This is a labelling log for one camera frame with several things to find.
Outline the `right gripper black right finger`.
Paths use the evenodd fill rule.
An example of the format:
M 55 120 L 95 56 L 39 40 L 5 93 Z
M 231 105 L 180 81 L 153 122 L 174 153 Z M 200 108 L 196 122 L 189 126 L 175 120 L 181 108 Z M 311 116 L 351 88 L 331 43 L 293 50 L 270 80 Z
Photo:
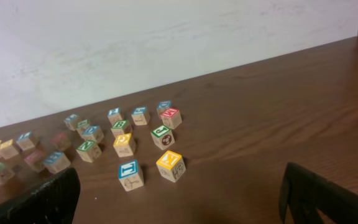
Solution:
M 319 212 L 335 223 L 358 223 L 358 195 L 294 163 L 286 166 L 278 209 L 285 222 L 290 209 L 295 223 L 322 223 Z

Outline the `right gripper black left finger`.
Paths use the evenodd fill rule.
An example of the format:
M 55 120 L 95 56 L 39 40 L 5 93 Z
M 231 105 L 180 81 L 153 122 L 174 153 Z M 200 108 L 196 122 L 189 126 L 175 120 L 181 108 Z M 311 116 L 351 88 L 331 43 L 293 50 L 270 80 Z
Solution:
M 71 223 L 79 196 L 78 174 L 67 168 L 0 204 L 0 223 Z

